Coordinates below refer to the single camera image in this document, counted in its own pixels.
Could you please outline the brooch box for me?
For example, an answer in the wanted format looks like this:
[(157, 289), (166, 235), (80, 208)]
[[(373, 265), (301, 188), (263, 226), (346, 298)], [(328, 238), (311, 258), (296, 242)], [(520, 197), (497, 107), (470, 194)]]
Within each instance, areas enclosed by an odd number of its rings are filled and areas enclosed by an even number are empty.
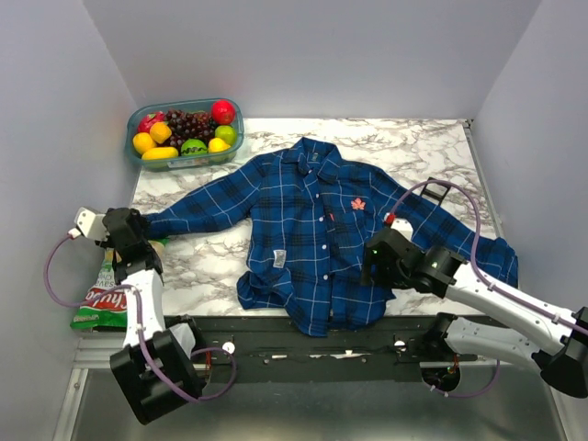
[(420, 196), (441, 206), (450, 189), (451, 186), (439, 183), (436, 178), (429, 176), (426, 184), (420, 190)]

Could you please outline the blue plaid shirt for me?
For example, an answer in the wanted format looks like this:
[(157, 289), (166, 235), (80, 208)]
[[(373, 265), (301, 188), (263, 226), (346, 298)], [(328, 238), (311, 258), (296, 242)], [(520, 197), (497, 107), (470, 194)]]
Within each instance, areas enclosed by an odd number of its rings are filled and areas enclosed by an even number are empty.
[[(362, 198), (364, 210), (351, 201)], [(387, 212), (413, 226), (422, 249), (441, 245), (507, 283), (518, 283), (515, 250), (502, 239), (476, 237), (436, 204), (407, 190), (372, 164), (347, 161), (337, 147), (303, 138), (259, 154), (234, 172), (148, 216), (155, 239), (220, 232), (252, 222), (246, 272), (236, 284), (245, 309), (282, 308), (305, 334), (356, 329), (379, 320), (393, 294), (360, 284), (364, 243)]]

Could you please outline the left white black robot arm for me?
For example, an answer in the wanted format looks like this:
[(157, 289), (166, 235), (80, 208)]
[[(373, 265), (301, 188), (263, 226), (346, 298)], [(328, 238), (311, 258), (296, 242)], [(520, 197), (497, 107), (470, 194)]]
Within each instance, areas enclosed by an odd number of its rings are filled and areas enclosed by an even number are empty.
[(136, 209), (121, 208), (109, 209), (102, 223), (127, 303), (123, 347), (109, 365), (137, 420), (149, 424), (187, 403), (173, 387), (195, 399), (202, 395), (206, 381), (193, 362), (204, 342), (192, 319), (165, 324), (163, 264), (145, 235), (148, 221)]

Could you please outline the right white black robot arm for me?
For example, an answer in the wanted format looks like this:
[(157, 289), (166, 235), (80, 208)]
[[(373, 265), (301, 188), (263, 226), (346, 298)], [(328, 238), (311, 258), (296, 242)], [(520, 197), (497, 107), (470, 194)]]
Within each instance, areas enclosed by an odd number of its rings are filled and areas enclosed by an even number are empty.
[(531, 297), (443, 246), (421, 250), (412, 230), (386, 227), (364, 245), (361, 282), (413, 289), (480, 311), (494, 325), (439, 313), (417, 352), (441, 360), (484, 356), (531, 368), (554, 390), (587, 396), (587, 310), (573, 312)]

